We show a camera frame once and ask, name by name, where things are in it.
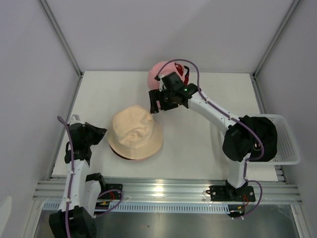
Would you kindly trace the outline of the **light pink hat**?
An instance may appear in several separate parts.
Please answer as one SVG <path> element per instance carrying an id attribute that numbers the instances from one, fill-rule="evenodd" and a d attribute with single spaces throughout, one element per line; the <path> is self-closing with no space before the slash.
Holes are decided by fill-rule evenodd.
<path id="1" fill-rule="evenodd" d="M 171 62 L 163 68 L 166 63 L 166 61 L 159 62 L 148 72 L 147 85 L 149 90 L 159 89 L 159 81 L 156 80 L 158 75 L 168 75 L 172 72 L 176 72 L 185 85 L 188 84 L 190 74 L 189 67 L 177 62 Z"/>

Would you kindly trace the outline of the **black hat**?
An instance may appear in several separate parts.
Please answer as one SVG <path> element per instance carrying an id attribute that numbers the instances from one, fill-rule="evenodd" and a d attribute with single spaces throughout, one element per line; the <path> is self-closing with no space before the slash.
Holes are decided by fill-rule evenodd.
<path id="1" fill-rule="evenodd" d="M 124 157 L 124 156 L 118 154 L 111 146 L 110 146 L 110 149 L 112 150 L 112 152 L 113 152 L 116 156 L 118 156 L 118 157 L 120 157 L 120 158 L 122 158 L 122 159 L 128 160 L 128 161 L 133 161 L 133 159 L 129 159 L 129 158 L 126 158 L 126 157 Z"/>

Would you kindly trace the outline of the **beige bucket hat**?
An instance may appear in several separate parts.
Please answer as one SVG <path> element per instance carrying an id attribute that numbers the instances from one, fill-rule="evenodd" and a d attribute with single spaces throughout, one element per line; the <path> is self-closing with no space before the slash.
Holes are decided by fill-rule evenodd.
<path id="1" fill-rule="evenodd" d="M 159 151 L 163 145 L 163 131 L 147 109 L 133 105 L 113 116 L 107 140 L 118 154 L 141 159 Z"/>

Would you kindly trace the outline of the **red baseball cap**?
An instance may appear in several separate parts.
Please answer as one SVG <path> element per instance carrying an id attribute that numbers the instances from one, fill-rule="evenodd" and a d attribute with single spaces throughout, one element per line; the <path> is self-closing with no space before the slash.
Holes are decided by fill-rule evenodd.
<path id="1" fill-rule="evenodd" d="M 183 65 L 181 65 L 181 64 L 179 64 L 179 63 L 174 63 L 174 65 L 175 65 L 175 68 L 176 68 L 176 70 L 177 70 L 177 72 L 181 75 L 181 76 L 183 76 L 184 75 L 184 66 Z"/>

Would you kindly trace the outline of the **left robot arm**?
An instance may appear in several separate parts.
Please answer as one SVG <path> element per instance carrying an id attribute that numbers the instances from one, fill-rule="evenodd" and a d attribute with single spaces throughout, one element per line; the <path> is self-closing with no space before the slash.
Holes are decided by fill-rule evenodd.
<path id="1" fill-rule="evenodd" d="M 99 144 L 106 129 L 73 118 L 66 132 L 66 184 L 58 211 L 49 217 L 49 225 L 56 238 L 94 238 L 95 206 L 97 199 L 106 195 L 107 186 L 100 173 L 89 172 L 91 146 Z"/>

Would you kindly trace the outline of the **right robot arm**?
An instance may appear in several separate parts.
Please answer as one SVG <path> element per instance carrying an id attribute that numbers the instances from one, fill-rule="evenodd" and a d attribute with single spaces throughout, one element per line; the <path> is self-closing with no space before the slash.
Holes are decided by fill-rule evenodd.
<path id="1" fill-rule="evenodd" d="M 184 106 L 211 122 L 224 134 L 222 150 L 229 159 L 229 176 L 226 180 L 226 196 L 237 200 L 248 186 L 246 168 L 252 150 L 258 147 L 260 159 L 264 145 L 255 133 L 252 118 L 236 118 L 217 103 L 209 100 L 199 84 L 185 84 L 178 73 L 148 75 L 150 112 L 168 111 Z"/>

